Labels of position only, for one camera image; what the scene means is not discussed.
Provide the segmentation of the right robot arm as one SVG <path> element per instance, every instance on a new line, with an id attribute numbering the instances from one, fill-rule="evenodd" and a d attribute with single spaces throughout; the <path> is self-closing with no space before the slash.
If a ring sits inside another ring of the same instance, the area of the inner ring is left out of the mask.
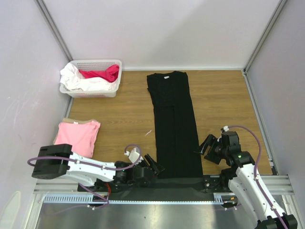
<path id="1" fill-rule="evenodd" d="M 239 136 L 228 127 L 222 128 L 219 138 L 209 134 L 195 151 L 215 164 L 225 160 L 229 166 L 223 169 L 218 178 L 204 179 L 207 191 L 232 192 L 237 197 L 256 229 L 295 229 L 297 219 L 286 211 L 273 198 L 263 182 L 257 160 L 243 151 Z"/>

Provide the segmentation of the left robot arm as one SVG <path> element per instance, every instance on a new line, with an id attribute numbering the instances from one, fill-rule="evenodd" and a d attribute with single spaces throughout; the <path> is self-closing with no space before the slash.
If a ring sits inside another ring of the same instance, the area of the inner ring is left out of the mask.
<path id="1" fill-rule="evenodd" d="M 128 162 L 102 162 L 77 154 L 69 144 L 60 144 L 41 147 L 38 156 L 27 163 L 33 167 L 33 178 L 68 179 L 95 191 L 103 189 L 104 185 L 113 189 L 120 186 L 146 187 L 165 170 L 149 154 L 143 155 L 136 144 L 127 145 L 124 155 Z"/>

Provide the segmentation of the black t-shirt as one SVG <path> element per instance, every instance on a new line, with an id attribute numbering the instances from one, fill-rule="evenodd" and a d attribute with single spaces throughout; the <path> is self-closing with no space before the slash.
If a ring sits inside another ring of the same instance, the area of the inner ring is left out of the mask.
<path id="1" fill-rule="evenodd" d="M 157 162 L 165 170 L 159 179 L 203 176 L 193 103 L 187 73 L 147 76 L 155 123 Z"/>

